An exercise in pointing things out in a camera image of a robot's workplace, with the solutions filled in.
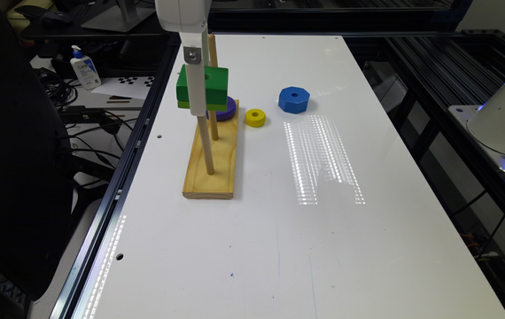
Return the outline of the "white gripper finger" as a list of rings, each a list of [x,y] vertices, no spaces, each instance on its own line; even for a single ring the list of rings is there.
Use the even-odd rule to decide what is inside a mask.
[[[205,66],[202,60],[201,34],[202,32],[180,33],[186,65],[190,113],[197,117],[206,115]]]
[[[204,66],[210,66],[210,54],[209,54],[209,41],[208,41],[208,30],[205,27],[204,31],[201,34],[202,41],[202,60]]]

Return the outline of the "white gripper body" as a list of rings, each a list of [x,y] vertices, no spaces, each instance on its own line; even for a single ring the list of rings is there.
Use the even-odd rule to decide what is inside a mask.
[[[170,32],[201,33],[205,30],[212,0],[155,0],[161,27]]]

